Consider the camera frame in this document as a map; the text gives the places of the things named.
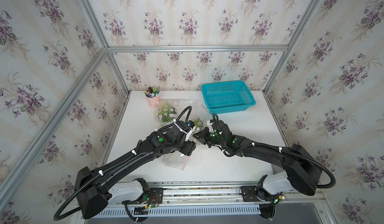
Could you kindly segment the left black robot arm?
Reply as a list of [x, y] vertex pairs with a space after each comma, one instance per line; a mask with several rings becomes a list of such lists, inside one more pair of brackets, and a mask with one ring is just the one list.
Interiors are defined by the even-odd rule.
[[196, 148], [196, 143], [189, 139], [195, 129], [193, 121], [182, 121], [177, 117], [171, 124], [138, 141], [134, 149], [118, 159], [93, 170], [89, 167], [81, 169], [74, 193], [56, 211], [54, 221], [76, 212], [81, 212], [84, 219], [90, 219], [107, 207], [113, 197], [110, 189], [137, 168], [173, 152], [190, 156]]

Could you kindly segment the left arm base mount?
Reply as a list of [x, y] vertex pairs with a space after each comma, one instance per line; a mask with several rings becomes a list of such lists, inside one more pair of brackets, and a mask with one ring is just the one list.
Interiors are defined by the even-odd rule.
[[133, 201], [134, 204], [145, 204], [148, 208], [157, 207], [163, 202], [164, 188], [150, 188], [147, 182], [138, 178], [141, 195]]

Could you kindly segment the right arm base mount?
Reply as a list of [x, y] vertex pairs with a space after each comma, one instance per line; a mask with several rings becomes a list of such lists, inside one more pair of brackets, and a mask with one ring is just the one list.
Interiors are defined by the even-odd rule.
[[271, 194], [264, 187], [263, 184], [267, 178], [264, 175], [259, 180], [256, 186], [241, 186], [239, 194], [242, 196], [244, 202], [277, 202], [280, 198], [280, 193]]

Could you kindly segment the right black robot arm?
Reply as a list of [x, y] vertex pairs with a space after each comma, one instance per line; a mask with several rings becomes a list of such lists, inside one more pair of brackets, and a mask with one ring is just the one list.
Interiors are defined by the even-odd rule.
[[206, 128], [193, 136], [209, 148], [220, 148], [228, 158], [253, 158], [281, 168], [282, 172], [264, 175], [258, 181], [254, 191], [262, 201], [290, 191], [313, 196], [317, 189], [330, 189], [336, 185], [333, 173], [302, 146], [278, 147], [234, 135], [216, 114], [213, 114]]

